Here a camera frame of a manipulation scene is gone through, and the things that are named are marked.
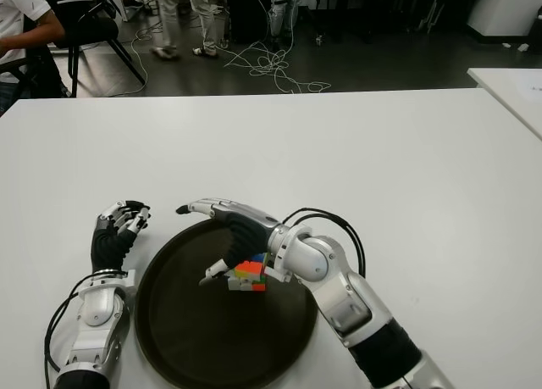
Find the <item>black chair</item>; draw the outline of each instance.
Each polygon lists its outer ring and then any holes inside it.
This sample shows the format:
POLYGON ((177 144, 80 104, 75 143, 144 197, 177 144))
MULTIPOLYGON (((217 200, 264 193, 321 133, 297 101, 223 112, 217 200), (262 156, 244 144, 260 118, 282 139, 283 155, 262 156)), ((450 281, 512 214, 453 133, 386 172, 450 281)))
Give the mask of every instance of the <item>black chair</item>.
POLYGON ((77 96, 77 75, 80 46, 107 42, 117 53, 141 84, 144 78, 132 64, 132 57, 117 40, 119 28, 113 20, 115 8, 108 0, 47 0, 58 16, 64 29, 65 38, 55 46, 68 49, 68 74, 72 79, 72 97, 77 96))
POLYGON ((35 80, 33 67, 39 63, 36 58, 20 58, 19 60, 11 61, 9 63, 0 64, 0 74, 11 73, 15 76, 19 83, 11 99, 11 104, 17 101, 23 91, 27 88, 31 90, 37 90, 38 86, 35 80), (26 72, 21 70, 21 67, 26 67, 26 72))

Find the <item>robotic arm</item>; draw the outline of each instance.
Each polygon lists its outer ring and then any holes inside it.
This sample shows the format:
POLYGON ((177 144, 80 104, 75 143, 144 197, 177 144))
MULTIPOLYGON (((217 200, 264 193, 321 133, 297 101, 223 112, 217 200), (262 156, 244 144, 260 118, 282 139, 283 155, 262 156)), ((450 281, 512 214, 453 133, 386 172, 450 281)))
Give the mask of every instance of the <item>robotic arm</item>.
POLYGON ((432 359, 395 321, 367 281, 354 272, 339 243, 313 236, 304 225, 289 227, 252 207, 202 199, 178 214, 198 212, 224 222, 233 244, 206 270, 200 284, 218 278, 257 253, 269 252, 265 273, 279 281, 294 275, 313 294, 324 318, 371 385, 385 389, 452 389, 432 359))
POLYGON ((93 273, 78 291, 83 300, 77 314, 79 332, 55 389, 109 389, 130 328, 125 299, 135 289, 135 271, 126 274, 122 265, 150 216, 149 207, 137 201, 119 201, 98 216, 91 247, 93 273))

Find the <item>pants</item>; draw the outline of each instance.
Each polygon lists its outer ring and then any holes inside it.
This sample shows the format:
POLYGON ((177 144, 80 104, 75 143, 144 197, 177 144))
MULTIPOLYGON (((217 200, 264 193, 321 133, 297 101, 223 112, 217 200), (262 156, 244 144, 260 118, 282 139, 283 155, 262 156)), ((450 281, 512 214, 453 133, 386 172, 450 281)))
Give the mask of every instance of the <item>pants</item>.
MULTIPOLYGON (((177 48, 179 36, 179 21, 177 20, 177 3, 179 0, 158 0, 160 18, 162 19, 163 46, 169 49, 177 48)), ((202 23, 203 48, 214 52, 216 50, 217 31, 214 15, 208 0, 190 0, 192 9, 200 15, 202 23)))
POLYGON ((287 36, 291 35, 297 21, 297 9, 301 0, 272 0, 269 10, 269 25, 271 37, 280 35, 284 21, 284 30, 287 36))

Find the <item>chair leg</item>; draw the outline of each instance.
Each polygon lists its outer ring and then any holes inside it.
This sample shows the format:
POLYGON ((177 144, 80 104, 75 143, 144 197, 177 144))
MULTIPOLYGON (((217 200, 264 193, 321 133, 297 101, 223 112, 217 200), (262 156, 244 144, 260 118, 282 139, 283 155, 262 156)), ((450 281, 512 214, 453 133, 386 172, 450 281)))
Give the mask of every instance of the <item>chair leg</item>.
POLYGON ((141 74, 139 74, 139 71, 137 71, 136 67, 134 67, 134 65, 130 62, 130 59, 127 58, 122 52, 122 50, 117 47, 117 44, 115 42, 116 41, 108 40, 109 46, 111 46, 111 48, 117 53, 117 55, 122 59, 122 61, 124 61, 126 67, 130 69, 132 74, 135 75, 135 77, 137 78, 137 80, 139 80, 141 84, 145 84, 145 79, 141 76, 141 74))
POLYGON ((69 47, 68 48, 68 75, 69 75, 69 78, 72 78, 72 79, 74 78, 73 65, 74 65, 74 48, 69 47))
POLYGON ((74 47, 74 59, 73 59, 73 69, 71 77, 71 97, 77 98, 77 72, 79 69, 79 46, 74 47))
POLYGON ((124 56, 126 56, 126 58, 129 60, 129 61, 132 61, 132 56, 130 56, 130 53, 128 53, 128 50, 126 50, 124 48, 124 46, 122 44, 120 44, 120 42, 116 39, 113 39, 111 42, 114 43, 114 45, 123 53, 124 56))

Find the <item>person's arm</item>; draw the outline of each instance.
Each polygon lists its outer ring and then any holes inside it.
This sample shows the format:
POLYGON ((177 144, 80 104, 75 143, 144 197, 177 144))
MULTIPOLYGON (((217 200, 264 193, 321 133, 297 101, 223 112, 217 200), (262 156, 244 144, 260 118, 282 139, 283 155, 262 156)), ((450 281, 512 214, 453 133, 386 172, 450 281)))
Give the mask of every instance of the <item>person's arm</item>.
POLYGON ((64 37, 64 28, 46 0, 5 0, 5 5, 17 8, 26 17, 37 22, 31 31, 0 38, 0 57, 9 50, 44 46, 64 37))
POLYGON ((45 46, 64 37, 65 32, 57 16, 48 10, 37 20, 38 26, 17 36, 3 37, 0 39, 0 54, 3 56, 9 50, 16 48, 30 48, 45 46))

